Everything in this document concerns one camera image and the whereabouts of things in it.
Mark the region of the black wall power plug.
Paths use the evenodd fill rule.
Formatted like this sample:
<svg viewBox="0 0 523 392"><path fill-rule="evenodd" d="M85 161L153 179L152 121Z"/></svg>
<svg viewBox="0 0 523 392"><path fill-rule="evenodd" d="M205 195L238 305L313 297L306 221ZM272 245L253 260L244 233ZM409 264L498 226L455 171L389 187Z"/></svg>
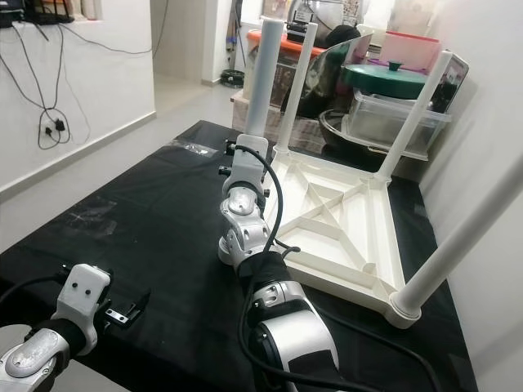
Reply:
<svg viewBox="0 0 523 392"><path fill-rule="evenodd" d="M45 127L45 134L57 142L62 143L62 136L67 134L66 123L62 119L50 119L48 126Z"/></svg>

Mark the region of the shiny black plastic bag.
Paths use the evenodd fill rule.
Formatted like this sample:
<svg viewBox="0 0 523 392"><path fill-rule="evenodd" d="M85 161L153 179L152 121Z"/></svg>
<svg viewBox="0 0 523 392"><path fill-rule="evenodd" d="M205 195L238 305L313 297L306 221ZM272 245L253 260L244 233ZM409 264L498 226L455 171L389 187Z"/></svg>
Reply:
<svg viewBox="0 0 523 392"><path fill-rule="evenodd" d="M328 33L321 41L322 47L326 48L324 59L321 64L318 85L311 88L300 101L298 116L315 119L335 101L337 76L340 74L348 47L343 42L355 40L361 37L358 27L350 24L342 24Z"/></svg>

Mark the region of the black set-top box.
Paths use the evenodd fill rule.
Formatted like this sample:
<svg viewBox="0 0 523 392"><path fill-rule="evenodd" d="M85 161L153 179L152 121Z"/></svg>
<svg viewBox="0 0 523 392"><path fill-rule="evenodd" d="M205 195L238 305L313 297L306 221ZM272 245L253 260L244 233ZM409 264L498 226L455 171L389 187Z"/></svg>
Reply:
<svg viewBox="0 0 523 392"><path fill-rule="evenodd" d="M0 29L10 29L16 21L23 21L24 0L0 0Z"/></svg>

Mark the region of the clear bin with orange lid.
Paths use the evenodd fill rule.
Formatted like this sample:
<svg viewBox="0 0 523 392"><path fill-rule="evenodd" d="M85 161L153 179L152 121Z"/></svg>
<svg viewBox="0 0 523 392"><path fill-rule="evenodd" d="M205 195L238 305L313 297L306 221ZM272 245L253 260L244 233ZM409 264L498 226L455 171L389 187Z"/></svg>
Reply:
<svg viewBox="0 0 523 392"><path fill-rule="evenodd" d="M257 59L259 41L261 41L261 29L251 29L247 32L247 57L246 57L246 76L245 89L253 87L250 81L252 72L255 69L254 60ZM274 73L273 89L271 93L270 105L272 107L283 108L290 93L293 79L297 69L300 53L302 53L302 42L288 40L284 34L280 43L276 71Z"/></svg>

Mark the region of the green round pot lid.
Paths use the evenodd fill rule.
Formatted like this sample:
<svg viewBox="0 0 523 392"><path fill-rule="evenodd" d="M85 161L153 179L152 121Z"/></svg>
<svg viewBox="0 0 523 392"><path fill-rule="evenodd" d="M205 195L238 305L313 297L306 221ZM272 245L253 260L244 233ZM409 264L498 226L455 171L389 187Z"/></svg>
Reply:
<svg viewBox="0 0 523 392"><path fill-rule="evenodd" d="M403 69L396 62L344 65L342 75L352 88L397 100L416 100L428 81L426 74Z"/></svg>

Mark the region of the white plastic table leg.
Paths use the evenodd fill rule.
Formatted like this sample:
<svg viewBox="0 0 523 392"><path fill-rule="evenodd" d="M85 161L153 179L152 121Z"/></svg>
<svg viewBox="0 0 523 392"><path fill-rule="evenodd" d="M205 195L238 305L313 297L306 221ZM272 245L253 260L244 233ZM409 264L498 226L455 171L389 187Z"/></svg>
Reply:
<svg viewBox="0 0 523 392"><path fill-rule="evenodd" d="M428 74L425 85L423 85L414 106L405 120L404 126L400 128L395 142L392 143L387 156L382 160L381 167L373 174L374 180L380 180L380 182L388 182L390 180L392 172L395 170L397 163L399 163L400 157L403 156L403 152L409 144L409 141L413 138L413 134L416 132L416 127L418 126L418 121L421 120L423 113L427 111L435 89L440 85L442 74L447 71L449 61L453 56L454 52L451 50L441 50L440 55L435 60Z"/></svg>
<svg viewBox="0 0 523 392"><path fill-rule="evenodd" d="M520 193L523 193L523 154L513 160L475 212L454 227L445 242L431 254L402 290L390 295L389 309L382 314L385 320L399 329L414 325L422 317L422 304L447 280L449 273L463 261Z"/></svg>
<svg viewBox="0 0 523 392"><path fill-rule="evenodd" d="M255 60L253 87L244 134L264 137L283 33L284 22L273 19L264 19L262 22L261 41ZM219 239L219 257L225 265L238 266L249 257L264 255L271 251L276 235L283 224L284 191L271 165L269 152L270 145L264 180L268 178L276 191L275 220L270 224L264 219L266 207L257 204L257 197L252 191L247 188L233 188L231 194L220 204L221 216L226 220L226 232Z"/></svg>
<svg viewBox="0 0 523 392"><path fill-rule="evenodd" d="M304 78L307 76L307 67L311 59L311 48L315 45L318 24L310 22L306 24L306 33L302 41L299 59L295 67L295 74L290 92L287 94L288 103L285 105L283 118L278 131L278 140L274 146L277 154L287 154L288 143L290 143L292 129L298 112L300 98L302 98L302 88L304 87Z"/></svg>

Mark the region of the patterned cloth covered bench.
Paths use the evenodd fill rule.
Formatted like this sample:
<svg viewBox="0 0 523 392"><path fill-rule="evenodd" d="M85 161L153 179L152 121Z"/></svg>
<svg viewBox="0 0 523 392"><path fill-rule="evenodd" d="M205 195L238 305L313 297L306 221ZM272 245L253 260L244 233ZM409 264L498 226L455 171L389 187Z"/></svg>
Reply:
<svg viewBox="0 0 523 392"><path fill-rule="evenodd" d="M230 101L233 104L233 130L245 133L250 102L245 97L243 90L233 94ZM281 123L283 123L283 112L278 107L269 105L264 136L273 144L280 141ZM288 142L290 149L320 154L325 145L324 128L320 126L318 120L306 117L295 118Z"/></svg>

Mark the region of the dark green tray with label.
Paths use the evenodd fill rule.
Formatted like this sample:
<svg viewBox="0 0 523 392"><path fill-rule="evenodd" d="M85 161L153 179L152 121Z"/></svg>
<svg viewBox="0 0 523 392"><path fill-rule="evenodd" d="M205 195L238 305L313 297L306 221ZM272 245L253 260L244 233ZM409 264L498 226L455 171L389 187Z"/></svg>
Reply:
<svg viewBox="0 0 523 392"><path fill-rule="evenodd" d="M460 56L452 56L447 69L445 69L444 76L442 76L440 88L434 94L433 109L436 112L445 114L449 111L449 107L451 107L456 94L467 77L467 72L468 63Z"/></svg>

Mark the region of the crumpled clear tape piece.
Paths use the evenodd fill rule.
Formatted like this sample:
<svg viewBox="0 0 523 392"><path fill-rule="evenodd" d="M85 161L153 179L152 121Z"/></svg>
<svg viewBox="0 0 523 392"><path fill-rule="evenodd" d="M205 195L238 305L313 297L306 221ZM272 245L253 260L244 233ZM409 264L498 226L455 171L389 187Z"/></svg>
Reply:
<svg viewBox="0 0 523 392"><path fill-rule="evenodd" d="M217 151L215 149L212 149L212 147L199 145L199 143L188 142L183 140L174 140L172 143L169 143L169 146L177 147L177 149L183 149L186 150L186 152L191 152L193 154L199 154L199 156L203 156L206 158L211 158L214 156L214 154L217 153Z"/></svg>

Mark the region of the clear plastic food container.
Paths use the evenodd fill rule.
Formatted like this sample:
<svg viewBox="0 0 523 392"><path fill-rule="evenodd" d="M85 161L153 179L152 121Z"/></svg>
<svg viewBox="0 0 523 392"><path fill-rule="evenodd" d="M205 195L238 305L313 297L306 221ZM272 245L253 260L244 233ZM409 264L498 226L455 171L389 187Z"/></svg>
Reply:
<svg viewBox="0 0 523 392"><path fill-rule="evenodd" d="M389 150L406 123L414 100L397 100L382 95L366 95L355 91L350 112L343 117L341 133L347 140ZM421 161L429 159L429 147L452 117L448 114L427 111L422 113L416 131L408 142L403 155Z"/></svg>

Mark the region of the white plastic table top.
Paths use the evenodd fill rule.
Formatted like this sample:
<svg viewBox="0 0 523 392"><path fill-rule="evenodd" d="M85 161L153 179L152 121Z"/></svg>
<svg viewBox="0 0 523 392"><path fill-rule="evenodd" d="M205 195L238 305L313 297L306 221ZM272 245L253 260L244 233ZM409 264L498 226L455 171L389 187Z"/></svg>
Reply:
<svg viewBox="0 0 523 392"><path fill-rule="evenodd" d="M384 314L405 277L388 183L373 173L296 152L274 154L283 186L283 224L277 239L299 247L285 259L303 285ZM264 187L266 223L275 221L276 194Z"/></svg>

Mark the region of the flat clear tape patch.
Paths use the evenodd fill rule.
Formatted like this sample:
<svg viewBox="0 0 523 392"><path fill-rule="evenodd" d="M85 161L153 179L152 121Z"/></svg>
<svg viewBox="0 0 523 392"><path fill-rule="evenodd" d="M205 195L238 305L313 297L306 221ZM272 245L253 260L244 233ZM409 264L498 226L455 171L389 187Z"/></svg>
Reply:
<svg viewBox="0 0 523 392"><path fill-rule="evenodd" d="M60 216L64 231L87 238L108 238L117 228L112 211L118 204L109 199L87 199Z"/></svg>

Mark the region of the black wifi router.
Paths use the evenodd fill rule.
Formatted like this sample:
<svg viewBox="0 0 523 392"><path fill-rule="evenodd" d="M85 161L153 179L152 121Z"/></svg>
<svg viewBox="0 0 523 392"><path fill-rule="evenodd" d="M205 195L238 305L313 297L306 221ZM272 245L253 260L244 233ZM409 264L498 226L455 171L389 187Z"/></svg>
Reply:
<svg viewBox="0 0 523 392"><path fill-rule="evenodd" d="M34 24L66 24L74 21L67 0L23 0L24 19Z"/></svg>

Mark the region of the pink purple container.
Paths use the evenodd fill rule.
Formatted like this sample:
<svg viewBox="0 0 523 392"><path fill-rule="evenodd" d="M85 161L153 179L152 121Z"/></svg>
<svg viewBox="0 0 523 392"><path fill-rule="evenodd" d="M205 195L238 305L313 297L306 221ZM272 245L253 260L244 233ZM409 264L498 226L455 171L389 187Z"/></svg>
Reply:
<svg viewBox="0 0 523 392"><path fill-rule="evenodd" d="M442 44L436 38L386 31L378 62L396 62L403 69L428 74L441 50Z"/></svg>

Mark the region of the black tablecloth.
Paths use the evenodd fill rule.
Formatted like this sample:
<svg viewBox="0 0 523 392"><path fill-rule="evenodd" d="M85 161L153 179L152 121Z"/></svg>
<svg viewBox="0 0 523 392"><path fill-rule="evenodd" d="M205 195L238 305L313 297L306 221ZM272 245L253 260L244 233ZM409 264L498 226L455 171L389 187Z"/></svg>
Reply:
<svg viewBox="0 0 523 392"><path fill-rule="evenodd" d="M213 157L164 145L76 202L116 202L114 233L108 238L68 234L60 213L1 254L2 290L52 276L64 265L100 266L114 273L108 297L121 310L147 290L152 298L132 327L109 329L89 355L79 358L82 362L73 363L136 392L253 392L250 362L235 339L244 294L235 272L217 259L219 193L225 179L217 169L228 165L230 158L221 149L236 134L198 121L177 139L219 149ZM400 260L412 275L434 252L435 235L418 183L393 178L389 190ZM306 292L322 310L422 355L433 366L441 391L478 392L447 283L423 306L422 320L406 330L393 327L377 311L311 287ZM414 359L329 325L348 380L382 391L433 390Z"/></svg>

